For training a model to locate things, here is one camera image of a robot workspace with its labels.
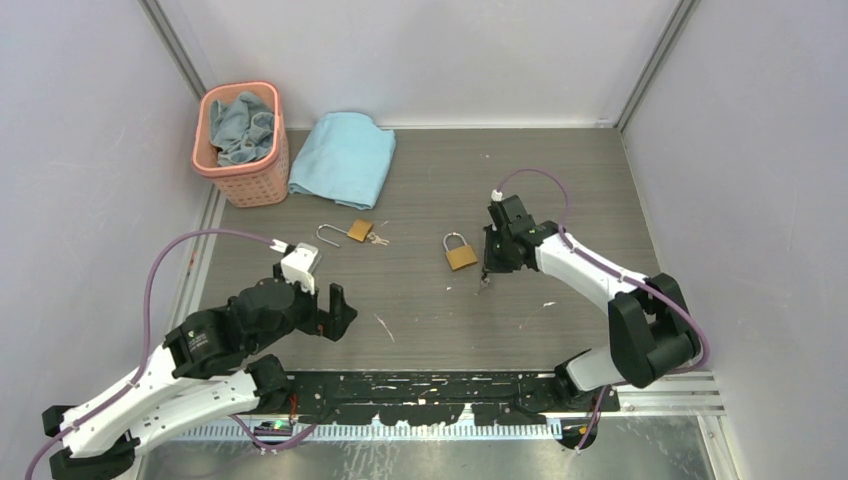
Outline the small silver key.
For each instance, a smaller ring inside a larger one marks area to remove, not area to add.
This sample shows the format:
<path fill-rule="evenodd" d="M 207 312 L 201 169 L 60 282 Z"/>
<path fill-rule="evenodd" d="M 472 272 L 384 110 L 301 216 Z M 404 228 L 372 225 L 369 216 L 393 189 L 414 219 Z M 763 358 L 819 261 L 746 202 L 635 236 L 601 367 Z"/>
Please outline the small silver key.
<path fill-rule="evenodd" d="M 376 232 L 369 232 L 366 239 L 374 245 L 387 246 L 390 244 L 389 240 L 383 239 Z"/>

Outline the small keys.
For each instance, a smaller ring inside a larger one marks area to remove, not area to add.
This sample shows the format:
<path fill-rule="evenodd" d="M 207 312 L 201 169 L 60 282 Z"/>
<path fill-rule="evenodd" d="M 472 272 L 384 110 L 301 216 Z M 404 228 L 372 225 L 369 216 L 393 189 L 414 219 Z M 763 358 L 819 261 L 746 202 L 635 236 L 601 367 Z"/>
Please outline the small keys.
<path fill-rule="evenodd" d="M 476 292 L 476 295 L 480 295 L 484 290 L 486 290 L 491 283 L 491 273 L 488 271 L 483 271 L 479 281 L 479 287 Z"/>

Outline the brass padlock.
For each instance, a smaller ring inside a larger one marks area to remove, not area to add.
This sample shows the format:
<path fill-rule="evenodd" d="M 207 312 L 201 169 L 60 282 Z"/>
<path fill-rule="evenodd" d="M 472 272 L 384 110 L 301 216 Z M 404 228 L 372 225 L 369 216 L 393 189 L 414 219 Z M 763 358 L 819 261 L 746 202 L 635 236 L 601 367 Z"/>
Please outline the brass padlock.
<path fill-rule="evenodd" d="M 368 236 L 372 233 L 374 225 L 372 222 L 357 219 L 355 220 L 348 228 L 340 228 L 331 224 L 321 224 L 316 228 L 315 236 L 318 240 L 331 245 L 335 248 L 340 248 L 341 245 L 337 242 L 334 242 L 328 239 L 324 235 L 325 230 L 333 231 L 339 234 L 343 234 L 346 238 L 354 240 L 359 243 L 364 243 Z"/>
<path fill-rule="evenodd" d="M 460 245 L 451 247 L 449 240 L 452 238 L 458 239 Z M 452 271 L 459 271 L 478 263 L 478 258 L 472 246 L 462 234 L 458 232 L 447 233 L 442 239 L 442 244 L 446 261 Z"/>

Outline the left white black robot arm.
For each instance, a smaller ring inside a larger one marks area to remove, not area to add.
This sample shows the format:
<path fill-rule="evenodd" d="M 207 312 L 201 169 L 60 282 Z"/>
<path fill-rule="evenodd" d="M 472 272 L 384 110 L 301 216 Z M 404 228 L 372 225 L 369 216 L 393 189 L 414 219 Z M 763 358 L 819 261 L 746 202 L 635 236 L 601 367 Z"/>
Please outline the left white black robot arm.
<path fill-rule="evenodd" d="M 217 416 L 289 408 L 293 384 L 264 349 L 295 330 L 337 341 L 357 315 L 342 286 L 331 284 L 322 310 L 316 294 L 279 269 L 226 304 L 189 315 L 121 385 L 43 412 L 45 434 L 62 444 L 49 459 L 52 478 L 114 479 L 171 434 Z"/>

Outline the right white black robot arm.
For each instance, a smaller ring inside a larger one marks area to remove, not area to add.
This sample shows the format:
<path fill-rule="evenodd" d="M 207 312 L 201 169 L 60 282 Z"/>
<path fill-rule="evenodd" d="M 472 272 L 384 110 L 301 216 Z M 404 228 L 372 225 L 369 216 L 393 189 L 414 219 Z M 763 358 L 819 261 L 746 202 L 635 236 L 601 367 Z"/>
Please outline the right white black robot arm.
<path fill-rule="evenodd" d="M 615 264 L 558 224 L 536 222 L 516 195 L 493 191 L 488 212 L 485 275 L 523 268 L 540 272 L 590 300 L 608 320 L 607 345 L 584 351 L 555 368 L 553 385 L 562 407 L 580 410 L 599 387 L 644 388 L 703 359 L 706 342 L 673 277 L 646 277 Z"/>

